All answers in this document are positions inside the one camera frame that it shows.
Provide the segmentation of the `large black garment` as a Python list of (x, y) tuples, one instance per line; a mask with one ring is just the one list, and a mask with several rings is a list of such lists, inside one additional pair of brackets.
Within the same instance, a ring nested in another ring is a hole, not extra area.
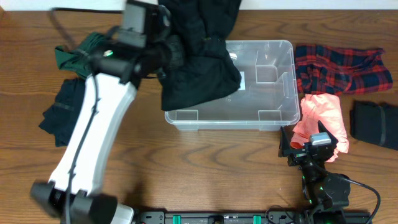
[(167, 70), (161, 108), (173, 111), (224, 98), (236, 92), (241, 75), (226, 49), (241, 0), (163, 0), (172, 31), (185, 49), (184, 64)]

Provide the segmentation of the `dark green garment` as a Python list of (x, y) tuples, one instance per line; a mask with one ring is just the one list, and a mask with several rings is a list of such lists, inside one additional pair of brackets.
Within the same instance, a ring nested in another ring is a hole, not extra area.
[(66, 50), (62, 45), (56, 46), (55, 60), (58, 69), (75, 72), (79, 78), (86, 80), (92, 73), (89, 54), (95, 47), (105, 42), (106, 36), (104, 34), (93, 32), (73, 50)]

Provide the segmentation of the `white paper label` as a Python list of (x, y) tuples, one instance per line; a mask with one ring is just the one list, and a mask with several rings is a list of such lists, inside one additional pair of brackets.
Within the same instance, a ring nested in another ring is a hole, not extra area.
[(241, 81), (240, 81), (240, 86), (239, 86), (239, 89), (238, 89), (239, 91), (246, 89), (245, 73), (244, 72), (240, 72), (240, 76), (241, 76)]

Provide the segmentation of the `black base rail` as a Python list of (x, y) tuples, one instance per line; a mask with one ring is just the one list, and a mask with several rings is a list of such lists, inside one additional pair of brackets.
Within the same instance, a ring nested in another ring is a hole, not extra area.
[(300, 212), (269, 210), (264, 213), (167, 213), (142, 212), (133, 224), (344, 224), (371, 223), (370, 214), (364, 212), (318, 212), (306, 215)]

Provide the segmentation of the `pink folded garment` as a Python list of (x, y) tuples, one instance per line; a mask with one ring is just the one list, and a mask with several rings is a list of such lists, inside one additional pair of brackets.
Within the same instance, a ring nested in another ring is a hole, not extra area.
[(306, 94), (301, 100), (302, 120), (293, 129), (290, 146), (294, 149), (302, 149), (305, 142), (309, 142), (310, 136), (319, 133), (318, 121), (321, 121), (326, 129), (337, 138), (338, 143), (334, 155), (328, 162), (334, 162), (338, 153), (348, 153), (349, 141), (343, 122), (340, 99), (336, 95), (323, 93), (319, 95)]

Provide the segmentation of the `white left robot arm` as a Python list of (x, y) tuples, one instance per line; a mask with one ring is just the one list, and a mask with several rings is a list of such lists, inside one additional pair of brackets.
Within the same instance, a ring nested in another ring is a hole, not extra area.
[(35, 182), (33, 200), (62, 223), (132, 223), (134, 210), (102, 193), (109, 152), (139, 82), (183, 64), (180, 39), (170, 33), (163, 5), (128, 1), (120, 26), (85, 53), (92, 73), (67, 149), (47, 182)]

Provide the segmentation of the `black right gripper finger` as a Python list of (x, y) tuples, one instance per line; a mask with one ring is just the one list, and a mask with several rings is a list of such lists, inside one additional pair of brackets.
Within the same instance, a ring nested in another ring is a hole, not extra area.
[(331, 144), (337, 144), (338, 143), (337, 138), (335, 138), (334, 135), (332, 135), (332, 133), (329, 130), (327, 130), (325, 125), (320, 120), (317, 122), (317, 124), (318, 124), (319, 133), (327, 133), (327, 135), (331, 139)]
[(285, 132), (284, 127), (280, 128), (280, 143), (279, 143), (279, 151), (278, 151), (278, 157), (287, 157), (289, 154), (291, 154), (291, 147), (290, 147), (290, 142), (287, 138), (287, 134)]

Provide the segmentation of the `dark navy garment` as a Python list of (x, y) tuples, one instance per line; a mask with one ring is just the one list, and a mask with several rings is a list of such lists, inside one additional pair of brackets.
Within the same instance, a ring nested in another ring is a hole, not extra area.
[(79, 117), (85, 94), (85, 81), (79, 78), (64, 80), (54, 103), (43, 112), (39, 128), (52, 134), (55, 146), (67, 146)]

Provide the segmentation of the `clear plastic storage bin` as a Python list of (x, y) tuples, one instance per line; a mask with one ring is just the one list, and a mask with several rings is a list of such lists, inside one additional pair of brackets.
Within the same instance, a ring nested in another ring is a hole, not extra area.
[(165, 112), (177, 129), (277, 131), (300, 119), (294, 48), (288, 40), (229, 40), (229, 55), (245, 73), (246, 89), (182, 110)]

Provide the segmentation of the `red plaid flannel shirt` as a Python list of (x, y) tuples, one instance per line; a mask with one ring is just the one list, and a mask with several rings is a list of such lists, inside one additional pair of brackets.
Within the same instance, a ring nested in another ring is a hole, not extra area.
[(384, 49), (300, 44), (295, 49), (298, 92), (362, 95), (390, 90), (393, 79), (382, 61)]

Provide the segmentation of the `black folded garment right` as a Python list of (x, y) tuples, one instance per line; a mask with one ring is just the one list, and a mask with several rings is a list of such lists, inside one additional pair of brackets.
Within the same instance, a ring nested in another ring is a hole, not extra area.
[(355, 101), (350, 135), (360, 141), (397, 150), (397, 106)]

